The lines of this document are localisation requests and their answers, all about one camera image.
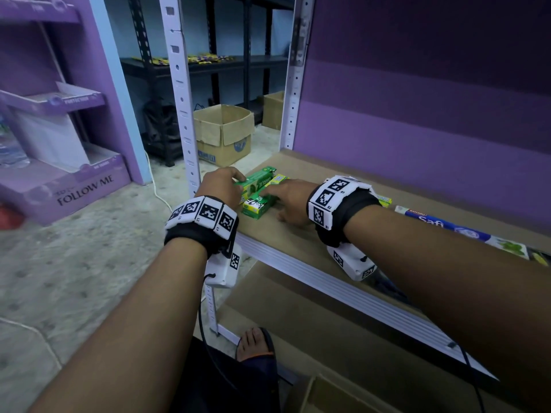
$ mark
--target hand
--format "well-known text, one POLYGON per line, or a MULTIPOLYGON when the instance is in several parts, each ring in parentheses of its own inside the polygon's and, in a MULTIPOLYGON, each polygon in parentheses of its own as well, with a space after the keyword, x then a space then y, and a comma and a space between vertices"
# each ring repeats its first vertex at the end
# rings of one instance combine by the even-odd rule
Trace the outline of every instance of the hand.
POLYGON ((234 167, 218 168, 216 171, 207 172, 195 197, 210 195, 224 201, 235 210, 241 201, 243 187, 236 186, 234 179, 245 181, 246 177, 234 167))
POLYGON ((260 195, 275 195, 283 202, 285 208, 277 214, 279 221, 306 226, 311 222, 306 213, 306 204, 318 185, 304 180, 285 180, 281 184, 269 185, 260 195))

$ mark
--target black wire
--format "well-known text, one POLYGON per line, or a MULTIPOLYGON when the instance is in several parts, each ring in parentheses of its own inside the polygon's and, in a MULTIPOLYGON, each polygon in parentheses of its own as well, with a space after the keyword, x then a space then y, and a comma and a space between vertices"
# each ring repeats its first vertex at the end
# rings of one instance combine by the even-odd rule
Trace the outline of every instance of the black wire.
MULTIPOLYGON (((207 274, 205 275, 205 277, 203 278, 203 284, 205 282, 205 280, 207 279, 207 277, 210 277, 210 278, 214 278, 216 276, 216 274, 207 274)), ((212 356, 212 353, 210 352, 210 347, 207 345, 207 340, 205 339, 205 333, 203 331, 203 321, 201 320, 201 303, 199 303, 199 330, 201 331, 201 338, 203 339, 203 344, 205 346, 205 350, 207 351, 207 354, 210 358, 210 361, 212 361, 212 364, 214 365, 214 367, 218 370, 218 372, 220 373, 220 375, 222 376, 222 378, 224 378, 224 381, 228 383, 228 385, 233 388, 240 396, 242 396, 241 392, 238 390, 238 388, 234 385, 234 383, 232 383, 228 377, 226 377, 226 375, 222 372, 222 370, 220 369, 220 367, 218 366, 218 364, 216 363, 216 361, 214 361, 214 357, 212 356)))
POLYGON ((465 363, 467 364, 467 367, 469 367, 469 371, 471 371, 471 381, 474 387, 474 391, 477 393, 477 399, 478 399, 478 404, 480 406, 480 411, 482 413, 486 413, 486 409, 484 408, 484 403, 482 401, 482 396, 480 395, 480 390, 478 389, 478 386, 477 386, 477 377, 474 373, 474 368, 472 368, 471 362, 469 361, 469 357, 467 356, 467 353, 465 352, 465 350, 461 346, 459 346, 459 349, 461 349, 461 354, 463 354, 463 358, 465 358, 465 363))

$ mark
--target person's left hand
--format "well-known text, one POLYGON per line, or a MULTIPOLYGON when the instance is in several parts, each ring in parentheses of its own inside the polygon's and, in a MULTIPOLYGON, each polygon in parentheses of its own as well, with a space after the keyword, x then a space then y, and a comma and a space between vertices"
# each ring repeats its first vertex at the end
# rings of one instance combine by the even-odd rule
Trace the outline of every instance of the person's left hand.
POLYGON ((207 172, 195 197, 211 195, 235 210, 241 201, 243 187, 236 186, 234 179, 245 181, 246 177, 234 167, 218 168, 216 171, 207 172))

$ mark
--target wristband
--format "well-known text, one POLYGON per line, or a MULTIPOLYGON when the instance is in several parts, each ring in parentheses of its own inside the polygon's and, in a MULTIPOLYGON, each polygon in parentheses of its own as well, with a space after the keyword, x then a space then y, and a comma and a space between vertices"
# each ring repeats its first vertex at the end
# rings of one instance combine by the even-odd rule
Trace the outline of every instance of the wristband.
POLYGON ((165 225, 165 244, 177 237, 193 239, 207 256, 222 252, 231 256, 239 218, 223 201, 212 196, 194 197, 180 204, 165 225))
POLYGON ((314 190, 306 211, 320 240, 334 248, 349 243, 343 229, 352 216, 369 205, 381 205, 373 194, 369 184, 345 176, 329 178, 314 190))

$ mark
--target purple display shelf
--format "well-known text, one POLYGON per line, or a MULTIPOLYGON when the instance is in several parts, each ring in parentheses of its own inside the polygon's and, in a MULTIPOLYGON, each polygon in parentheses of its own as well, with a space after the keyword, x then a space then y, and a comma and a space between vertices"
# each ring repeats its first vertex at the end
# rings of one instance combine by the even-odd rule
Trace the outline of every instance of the purple display shelf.
POLYGON ((68 173, 31 159, 25 168, 0 168, 0 202, 49 225, 130 183, 122 156, 89 145, 91 165, 68 173))
POLYGON ((56 82, 58 92, 48 92, 32 96, 18 96, 0 89, 0 102, 19 110, 41 116, 66 114, 105 104, 103 95, 92 89, 56 82))
POLYGON ((0 0, 0 19, 79 23, 77 9, 63 0, 0 0))

